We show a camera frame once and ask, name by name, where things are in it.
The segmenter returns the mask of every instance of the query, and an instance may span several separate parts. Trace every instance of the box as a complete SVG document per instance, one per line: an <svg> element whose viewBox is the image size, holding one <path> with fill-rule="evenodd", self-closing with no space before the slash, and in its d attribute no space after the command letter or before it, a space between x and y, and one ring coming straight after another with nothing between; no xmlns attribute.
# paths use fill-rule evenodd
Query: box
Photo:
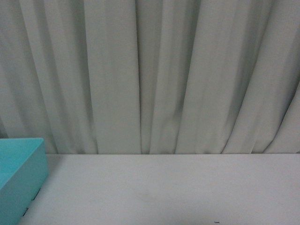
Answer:
<svg viewBox="0 0 300 225"><path fill-rule="evenodd" d="M15 225L48 175L42 138L0 139L0 225Z"/></svg>

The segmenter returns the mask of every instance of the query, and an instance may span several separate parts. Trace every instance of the white curtain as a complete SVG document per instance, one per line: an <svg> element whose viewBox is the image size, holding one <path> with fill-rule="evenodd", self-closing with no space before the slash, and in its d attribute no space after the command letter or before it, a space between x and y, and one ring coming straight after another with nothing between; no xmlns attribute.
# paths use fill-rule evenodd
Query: white curtain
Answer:
<svg viewBox="0 0 300 225"><path fill-rule="evenodd" d="M299 0L0 1L0 137L47 153L297 153Z"/></svg>

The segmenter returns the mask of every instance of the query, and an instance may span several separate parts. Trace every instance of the white table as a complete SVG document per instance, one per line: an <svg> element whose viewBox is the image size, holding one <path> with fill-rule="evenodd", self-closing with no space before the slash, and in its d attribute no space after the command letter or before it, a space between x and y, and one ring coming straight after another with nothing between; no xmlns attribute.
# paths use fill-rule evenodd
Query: white table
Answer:
<svg viewBox="0 0 300 225"><path fill-rule="evenodd" d="M19 225L299 225L300 154L48 155Z"/></svg>

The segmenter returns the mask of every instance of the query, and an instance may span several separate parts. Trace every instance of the curtain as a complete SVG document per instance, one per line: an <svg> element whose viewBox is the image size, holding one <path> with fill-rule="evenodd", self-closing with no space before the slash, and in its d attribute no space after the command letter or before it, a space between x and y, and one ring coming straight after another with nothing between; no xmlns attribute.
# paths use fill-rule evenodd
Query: curtain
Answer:
<svg viewBox="0 0 300 225"><path fill-rule="evenodd" d="M0 137L47 153L300 150L300 1L0 2Z"/></svg>

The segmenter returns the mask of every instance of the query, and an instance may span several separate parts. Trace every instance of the tabletop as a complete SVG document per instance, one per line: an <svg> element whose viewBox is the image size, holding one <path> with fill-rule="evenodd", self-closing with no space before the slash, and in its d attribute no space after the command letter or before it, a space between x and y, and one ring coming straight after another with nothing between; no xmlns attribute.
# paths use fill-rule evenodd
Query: tabletop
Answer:
<svg viewBox="0 0 300 225"><path fill-rule="evenodd" d="M19 225L300 224L300 154L47 155Z"/></svg>

